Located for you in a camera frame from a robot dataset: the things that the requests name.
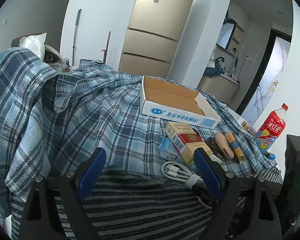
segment black electronic device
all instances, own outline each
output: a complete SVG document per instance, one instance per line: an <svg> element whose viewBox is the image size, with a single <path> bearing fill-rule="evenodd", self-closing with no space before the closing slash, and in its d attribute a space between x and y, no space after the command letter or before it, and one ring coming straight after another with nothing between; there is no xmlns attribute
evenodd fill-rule
<svg viewBox="0 0 300 240"><path fill-rule="evenodd" d="M294 228L300 215L300 136L287 135L286 172L276 206L282 236Z"/></svg>

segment red bottle cap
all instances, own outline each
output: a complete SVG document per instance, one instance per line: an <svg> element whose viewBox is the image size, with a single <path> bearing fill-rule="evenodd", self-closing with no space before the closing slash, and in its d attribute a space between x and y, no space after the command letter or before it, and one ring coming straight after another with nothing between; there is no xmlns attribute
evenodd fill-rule
<svg viewBox="0 0 300 240"><path fill-rule="evenodd" d="M288 110L288 106L287 106L285 103L283 103L283 105L281 106L281 108L282 108L284 111L287 111L287 110Z"/></svg>

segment plaid blanket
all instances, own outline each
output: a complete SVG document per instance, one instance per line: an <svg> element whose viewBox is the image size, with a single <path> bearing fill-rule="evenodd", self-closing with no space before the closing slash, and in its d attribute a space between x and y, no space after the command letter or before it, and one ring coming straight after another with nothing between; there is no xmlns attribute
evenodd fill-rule
<svg viewBox="0 0 300 240"><path fill-rule="evenodd" d="M27 49L0 53L0 216L10 214L10 191L25 201L36 176L75 170L96 147L106 150L107 165L160 178L168 121L141 114L140 81L101 61L81 60L58 74ZM244 164L222 167L240 177L271 167L226 105L203 95L221 121L196 130L203 139L232 131L246 156Z"/></svg>

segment beige refrigerator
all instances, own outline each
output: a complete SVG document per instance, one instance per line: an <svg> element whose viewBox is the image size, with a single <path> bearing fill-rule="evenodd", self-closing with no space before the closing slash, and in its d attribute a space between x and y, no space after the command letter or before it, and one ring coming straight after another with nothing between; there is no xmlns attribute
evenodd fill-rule
<svg viewBox="0 0 300 240"><path fill-rule="evenodd" d="M166 78L193 0L137 0L119 71Z"/></svg>

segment small box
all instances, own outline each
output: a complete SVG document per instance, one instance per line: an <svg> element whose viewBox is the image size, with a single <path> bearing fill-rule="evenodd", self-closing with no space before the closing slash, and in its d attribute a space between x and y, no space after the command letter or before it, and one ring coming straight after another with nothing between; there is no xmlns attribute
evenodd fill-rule
<svg viewBox="0 0 300 240"><path fill-rule="evenodd" d="M201 93L143 76L140 110L145 115L214 129L220 119Z"/></svg>
<svg viewBox="0 0 300 240"><path fill-rule="evenodd" d="M194 164L193 154L197 148L212 155L212 150L187 123L169 122L164 130L188 165Z"/></svg>
<svg viewBox="0 0 300 240"><path fill-rule="evenodd" d="M207 142L206 142L207 146L212 150L213 155L215 156L215 158L213 159L212 157L210 157L212 160L214 160L217 163L221 163L223 162L224 158L223 158L223 153L220 151L215 139L213 137L209 137Z"/></svg>

